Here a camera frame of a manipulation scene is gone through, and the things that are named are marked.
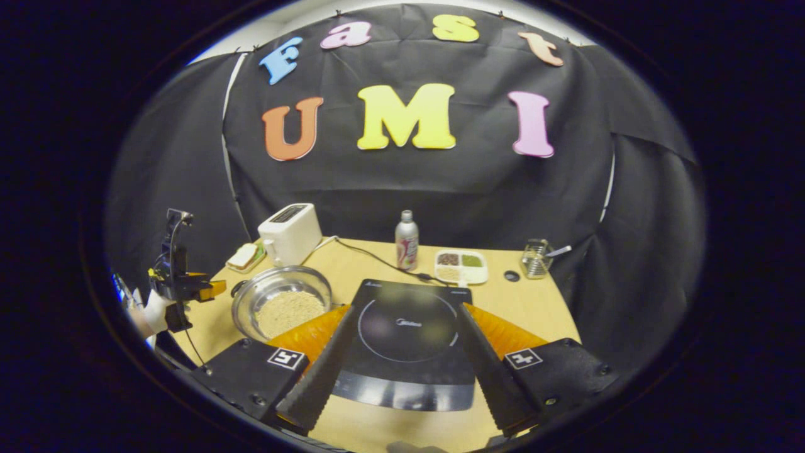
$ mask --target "foam letter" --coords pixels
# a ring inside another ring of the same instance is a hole
[[[562,61],[561,58],[554,56],[551,53],[551,49],[556,50],[556,45],[547,42],[542,36],[537,35],[536,33],[526,33],[524,31],[520,31],[517,36],[528,41],[528,47],[531,48],[531,51],[534,53],[534,55],[539,57],[540,60],[548,64],[553,64],[554,66],[561,66],[564,64],[564,61]]]
[[[389,139],[383,135],[383,124],[394,144],[401,147],[408,141],[414,125],[419,130],[411,142],[417,148],[449,149],[456,146],[450,135],[448,100],[456,91],[450,85],[429,83],[417,90],[406,106],[388,85],[369,86],[357,93],[366,103],[363,136],[357,141],[360,149],[383,149]]]
[[[266,124],[266,151],[276,160],[293,160],[305,156],[316,144],[316,114],[323,98],[307,98],[296,104],[299,111],[302,133],[294,144],[285,142],[285,115],[291,111],[289,106],[276,107],[262,114]]]
[[[285,44],[279,46],[277,50],[260,60],[260,65],[265,66],[266,69],[268,69],[268,73],[271,75],[268,85],[277,83],[296,68],[296,63],[291,63],[289,60],[295,60],[296,57],[299,56],[299,49],[294,46],[299,45],[301,42],[302,38],[298,36],[290,38]]]
[[[341,46],[359,46],[372,39],[368,22],[350,22],[330,30],[330,36],[321,40],[321,48],[339,48]]]
[[[538,94],[512,91],[509,99],[517,106],[520,137],[512,148],[518,154],[537,157],[553,156],[545,127],[545,107],[550,102]]]
[[[461,41],[472,43],[480,34],[475,28],[475,21],[467,16],[437,15],[433,18],[433,35],[443,41]]]

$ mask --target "spoon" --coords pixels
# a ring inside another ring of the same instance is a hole
[[[565,247],[560,248],[559,250],[554,250],[551,253],[546,254],[545,258],[553,258],[554,256],[562,255],[563,253],[567,253],[568,251],[571,251],[571,250],[572,250],[572,247],[567,245]]]

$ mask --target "hand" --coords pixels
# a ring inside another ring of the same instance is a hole
[[[176,301],[172,301],[160,296],[159,293],[153,289],[151,290],[151,293],[148,294],[148,303],[146,304],[146,308],[143,309],[142,313],[145,315],[145,321],[154,334],[167,330],[165,308],[168,305],[173,305],[175,303]]]

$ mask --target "letter m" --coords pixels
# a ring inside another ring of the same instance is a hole
[[[403,146],[414,126],[419,129],[411,142],[417,148],[448,149],[456,146],[456,137],[450,135],[448,101],[456,91],[450,85],[429,83],[417,90],[406,106],[388,85],[368,86],[357,96],[366,104],[363,136],[358,139],[360,149],[383,149],[389,139],[383,135],[383,125],[394,144]]]

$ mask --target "cooktop surface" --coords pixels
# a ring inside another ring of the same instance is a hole
[[[456,325],[465,302],[466,288],[364,280],[352,302],[357,334],[332,394],[396,409],[469,409],[475,375]]]

